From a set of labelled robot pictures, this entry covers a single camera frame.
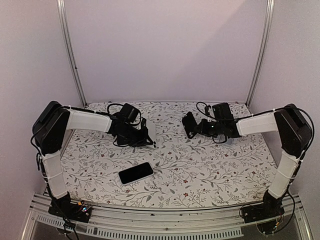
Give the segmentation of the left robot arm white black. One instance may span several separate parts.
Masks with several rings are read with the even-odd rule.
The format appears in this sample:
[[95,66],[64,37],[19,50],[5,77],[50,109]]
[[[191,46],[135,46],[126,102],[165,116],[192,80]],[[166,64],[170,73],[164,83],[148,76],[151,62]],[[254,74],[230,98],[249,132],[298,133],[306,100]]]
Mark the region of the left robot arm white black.
[[111,114],[89,109],[63,106],[51,101],[32,126],[31,145],[36,148],[38,170],[47,185],[55,209],[63,216],[74,213],[61,165],[65,133],[70,130],[110,134],[117,147],[156,147],[156,127],[134,106],[125,103]]

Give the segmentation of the white cased phone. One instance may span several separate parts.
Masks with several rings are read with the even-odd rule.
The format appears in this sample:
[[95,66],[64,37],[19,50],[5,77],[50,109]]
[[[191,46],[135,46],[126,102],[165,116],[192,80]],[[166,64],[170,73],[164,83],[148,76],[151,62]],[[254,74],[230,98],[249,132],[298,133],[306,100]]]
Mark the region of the white cased phone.
[[153,174],[154,170],[150,163],[144,162],[120,171],[118,176],[123,185],[128,185],[152,176]]

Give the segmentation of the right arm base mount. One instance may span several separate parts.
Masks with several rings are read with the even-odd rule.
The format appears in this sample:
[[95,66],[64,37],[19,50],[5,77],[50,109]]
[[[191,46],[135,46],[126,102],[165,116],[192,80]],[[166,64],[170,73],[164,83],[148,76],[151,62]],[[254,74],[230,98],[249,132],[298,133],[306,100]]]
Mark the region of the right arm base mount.
[[256,225],[258,231],[263,235],[273,235],[280,231],[280,223],[285,213],[282,200],[275,202],[264,201],[263,203],[243,205],[239,210],[239,216],[245,223],[253,223],[273,218]]

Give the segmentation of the black cased phone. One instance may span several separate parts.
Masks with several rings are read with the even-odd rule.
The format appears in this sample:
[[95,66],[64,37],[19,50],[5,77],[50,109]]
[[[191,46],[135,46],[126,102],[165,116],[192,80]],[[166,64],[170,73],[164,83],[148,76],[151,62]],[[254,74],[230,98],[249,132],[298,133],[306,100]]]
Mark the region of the black cased phone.
[[197,122],[194,115],[189,111],[181,120],[185,133],[189,139],[192,139],[197,134]]

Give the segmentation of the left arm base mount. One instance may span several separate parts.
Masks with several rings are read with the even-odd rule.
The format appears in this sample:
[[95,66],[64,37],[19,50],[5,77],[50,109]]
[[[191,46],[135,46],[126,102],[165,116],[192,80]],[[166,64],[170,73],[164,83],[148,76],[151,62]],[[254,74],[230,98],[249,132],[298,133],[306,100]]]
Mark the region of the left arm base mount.
[[51,215],[82,223],[89,223],[91,212],[91,205],[82,201],[72,203],[67,198],[52,200],[48,209],[48,213]]

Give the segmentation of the light blue cased phone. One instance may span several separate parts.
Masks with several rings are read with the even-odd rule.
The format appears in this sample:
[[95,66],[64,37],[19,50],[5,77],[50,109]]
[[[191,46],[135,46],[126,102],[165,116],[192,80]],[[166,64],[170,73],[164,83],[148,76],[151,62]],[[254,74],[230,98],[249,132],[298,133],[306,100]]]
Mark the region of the light blue cased phone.
[[233,139],[225,135],[218,135],[213,140],[220,145],[231,146],[233,144]]

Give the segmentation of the bare silver white phone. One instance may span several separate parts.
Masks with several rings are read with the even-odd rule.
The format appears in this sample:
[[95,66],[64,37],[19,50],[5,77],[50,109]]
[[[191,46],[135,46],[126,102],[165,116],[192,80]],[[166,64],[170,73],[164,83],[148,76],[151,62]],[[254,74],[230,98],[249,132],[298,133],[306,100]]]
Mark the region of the bare silver white phone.
[[147,120],[146,121],[146,128],[148,130],[147,147],[151,148],[151,149],[155,149],[157,147],[157,144],[156,144],[156,125],[152,121]]

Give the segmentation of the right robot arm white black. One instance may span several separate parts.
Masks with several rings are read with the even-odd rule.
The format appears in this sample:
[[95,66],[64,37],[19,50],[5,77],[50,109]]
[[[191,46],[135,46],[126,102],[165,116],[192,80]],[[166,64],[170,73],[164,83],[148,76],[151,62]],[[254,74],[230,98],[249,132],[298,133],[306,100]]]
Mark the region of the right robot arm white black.
[[224,136],[226,140],[243,136],[277,132],[281,141],[281,158],[275,177],[263,196],[258,213],[269,218],[288,192],[309,150],[315,126],[311,116],[293,103],[250,116],[234,118],[229,104],[213,105],[206,118],[194,130],[211,138]]

